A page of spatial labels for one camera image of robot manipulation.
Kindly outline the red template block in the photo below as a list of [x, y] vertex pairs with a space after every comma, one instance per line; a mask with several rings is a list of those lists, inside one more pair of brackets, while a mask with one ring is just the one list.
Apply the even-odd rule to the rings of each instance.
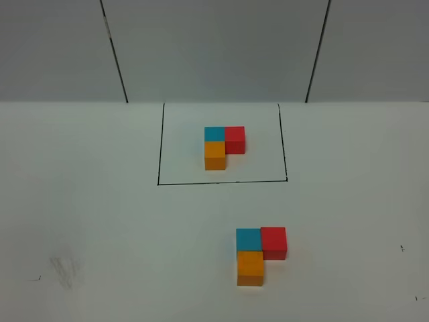
[[245, 127], [227, 126], [225, 127], [225, 153], [245, 154]]

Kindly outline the blue template block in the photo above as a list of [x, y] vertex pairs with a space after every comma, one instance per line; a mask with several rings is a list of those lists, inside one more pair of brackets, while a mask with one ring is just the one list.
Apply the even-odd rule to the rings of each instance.
[[205, 127], [204, 140], [205, 142], [224, 142], [225, 128], [224, 127]]

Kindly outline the orange template block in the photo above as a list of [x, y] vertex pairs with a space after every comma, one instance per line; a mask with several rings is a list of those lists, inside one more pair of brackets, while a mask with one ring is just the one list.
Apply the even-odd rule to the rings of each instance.
[[225, 142], [204, 143], [204, 167], [205, 170], [226, 169]]

